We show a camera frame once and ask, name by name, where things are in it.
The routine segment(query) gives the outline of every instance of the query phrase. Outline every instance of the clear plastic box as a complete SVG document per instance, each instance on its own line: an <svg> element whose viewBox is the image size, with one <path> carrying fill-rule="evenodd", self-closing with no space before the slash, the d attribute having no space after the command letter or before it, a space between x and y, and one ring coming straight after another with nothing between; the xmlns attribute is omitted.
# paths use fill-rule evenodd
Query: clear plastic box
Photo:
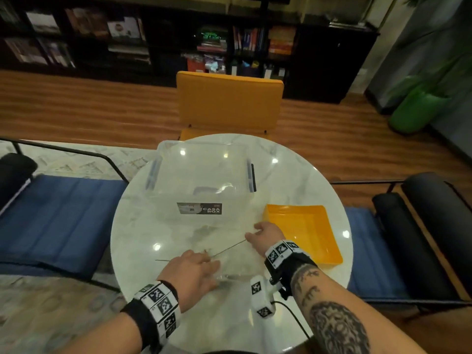
<svg viewBox="0 0 472 354"><path fill-rule="evenodd" d="M247 146L163 141L146 194L160 220L207 224L236 221L256 190Z"/></svg>

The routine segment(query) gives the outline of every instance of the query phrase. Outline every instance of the person's left hand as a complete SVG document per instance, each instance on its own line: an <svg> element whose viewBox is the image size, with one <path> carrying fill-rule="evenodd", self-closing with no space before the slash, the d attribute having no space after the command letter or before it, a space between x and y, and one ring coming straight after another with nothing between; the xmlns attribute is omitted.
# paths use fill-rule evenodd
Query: person's left hand
<svg viewBox="0 0 472 354"><path fill-rule="evenodd" d="M219 261L211 261L205 253L185 251L169 261L157 280L167 281L177 291L180 312L184 313L198 303L218 283L213 274L220 268Z"/></svg>

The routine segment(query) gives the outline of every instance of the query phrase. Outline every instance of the person's right arm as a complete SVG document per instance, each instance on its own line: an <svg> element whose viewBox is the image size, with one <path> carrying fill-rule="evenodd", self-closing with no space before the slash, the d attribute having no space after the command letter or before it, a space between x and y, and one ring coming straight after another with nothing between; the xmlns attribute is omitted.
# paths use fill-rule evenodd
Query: person's right arm
<svg viewBox="0 0 472 354"><path fill-rule="evenodd" d="M261 222L246 240L265 256L285 239L276 225ZM419 345L369 304L330 279L318 267L304 264L291 280L295 302L313 331L315 353L425 354Z"/></svg>

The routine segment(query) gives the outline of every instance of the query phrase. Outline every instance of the white marble tabletop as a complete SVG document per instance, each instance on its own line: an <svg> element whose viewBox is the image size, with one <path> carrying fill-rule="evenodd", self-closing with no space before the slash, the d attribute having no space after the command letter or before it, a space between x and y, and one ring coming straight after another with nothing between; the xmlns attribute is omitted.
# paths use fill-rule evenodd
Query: white marble tabletop
<svg viewBox="0 0 472 354"><path fill-rule="evenodd" d="M135 292L155 280L166 265L165 260L187 249L206 250L215 256L221 261L221 274L240 274L245 278L262 273L267 276L263 259L250 244L239 242L244 240L245 232L254 231L253 224L262 219L268 203L326 208L344 261L323 270L347 287L353 263L351 229L339 197L313 165L282 145L250 135L215 134L192 139L192 142L248 145L257 191L238 226L169 225L156 219L159 209L145 195L150 163L144 166L123 193L111 232L113 267L128 301ZM275 354L306 340L286 308L277 304L276 314L262 320L251 311L250 297L248 282L225 282L182 316L180 327L170 337L169 347L195 354L217 350ZM275 300L283 301L279 293L275 294ZM293 298L286 304L311 334Z"/></svg>

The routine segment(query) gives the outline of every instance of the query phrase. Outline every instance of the person's left arm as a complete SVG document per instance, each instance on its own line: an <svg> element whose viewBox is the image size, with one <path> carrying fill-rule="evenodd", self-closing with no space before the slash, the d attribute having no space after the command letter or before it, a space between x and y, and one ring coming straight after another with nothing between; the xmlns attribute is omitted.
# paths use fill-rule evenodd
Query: person's left arm
<svg viewBox="0 0 472 354"><path fill-rule="evenodd" d="M170 284L178 297L180 312L192 308L209 291L217 286L213 274L220 268L219 261L210 261L206 253L192 250L175 257L157 277L158 281ZM99 327L72 340L57 354L137 354L157 335L156 322L141 302L134 299L128 306L141 311L139 323L122 312Z"/></svg>

